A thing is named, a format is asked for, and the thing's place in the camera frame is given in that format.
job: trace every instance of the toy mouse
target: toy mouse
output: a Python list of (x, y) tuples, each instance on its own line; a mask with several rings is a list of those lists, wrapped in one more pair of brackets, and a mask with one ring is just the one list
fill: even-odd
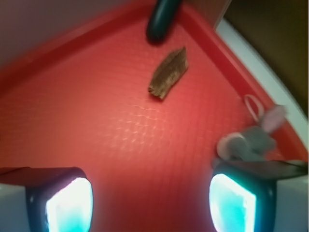
[[(252, 110), (249, 99), (256, 104), (259, 116)], [(276, 147), (270, 135), (285, 121), (284, 106), (275, 105), (264, 114), (262, 104), (254, 96), (246, 95), (245, 103), (258, 125), (223, 137), (217, 144), (217, 153), (223, 160), (263, 161), (264, 155)]]

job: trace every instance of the red tray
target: red tray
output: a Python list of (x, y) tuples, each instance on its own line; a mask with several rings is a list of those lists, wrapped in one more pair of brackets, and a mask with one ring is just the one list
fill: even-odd
[[(81, 167), (92, 182), (92, 231), (212, 231), (216, 142), (253, 124), (242, 98), (272, 100), (190, 7), (149, 45), (153, 1), (135, 1), (0, 71), (1, 166)], [(147, 87), (172, 50), (189, 69), (165, 100)], [(269, 159), (308, 160), (286, 123)]]

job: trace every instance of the glowing light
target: glowing light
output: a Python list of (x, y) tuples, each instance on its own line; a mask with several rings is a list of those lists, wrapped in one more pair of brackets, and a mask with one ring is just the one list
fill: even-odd
[(218, 232), (253, 232), (256, 195), (224, 174), (215, 175), (210, 184), (211, 218)]
[(87, 232), (93, 208), (92, 188), (85, 178), (76, 178), (46, 203), (49, 232)]

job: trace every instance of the pink inner ear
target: pink inner ear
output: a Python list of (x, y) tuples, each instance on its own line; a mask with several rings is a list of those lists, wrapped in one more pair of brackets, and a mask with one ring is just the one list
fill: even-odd
[(265, 113), (261, 121), (261, 127), (267, 133), (278, 129), (285, 121), (285, 108), (282, 105), (275, 105)]

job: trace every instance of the wood chip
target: wood chip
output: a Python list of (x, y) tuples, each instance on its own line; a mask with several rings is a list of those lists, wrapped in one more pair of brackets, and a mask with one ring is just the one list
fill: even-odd
[(171, 52), (153, 74), (148, 91), (160, 99), (164, 99), (170, 88), (188, 69), (185, 47)]

